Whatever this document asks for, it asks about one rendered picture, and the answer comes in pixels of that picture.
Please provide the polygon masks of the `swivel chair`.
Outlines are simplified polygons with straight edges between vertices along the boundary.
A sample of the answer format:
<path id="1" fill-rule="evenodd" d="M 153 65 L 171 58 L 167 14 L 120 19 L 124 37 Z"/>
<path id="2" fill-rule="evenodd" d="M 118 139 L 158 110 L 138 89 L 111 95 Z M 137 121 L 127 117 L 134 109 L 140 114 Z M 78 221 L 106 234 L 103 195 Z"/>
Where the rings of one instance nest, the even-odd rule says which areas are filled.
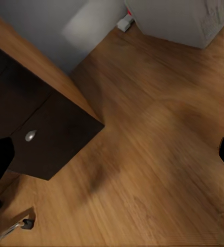
<path id="1" fill-rule="evenodd" d="M 0 201 L 0 208 L 2 207 L 1 201 Z M 0 241 L 2 239 L 4 239 L 6 236 L 8 236 L 10 233 L 12 233 L 15 229 L 17 229 L 18 227 L 21 227 L 21 229 L 29 229 L 31 230 L 31 224 L 32 222 L 34 222 L 34 220 L 31 219 L 24 219 L 22 222 L 17 222 L 14 225 L 12 225 L 11 227 L 9 227 L 8 229 L 6 229 L 4 232 L 2 232 L 0 234 Z"/>

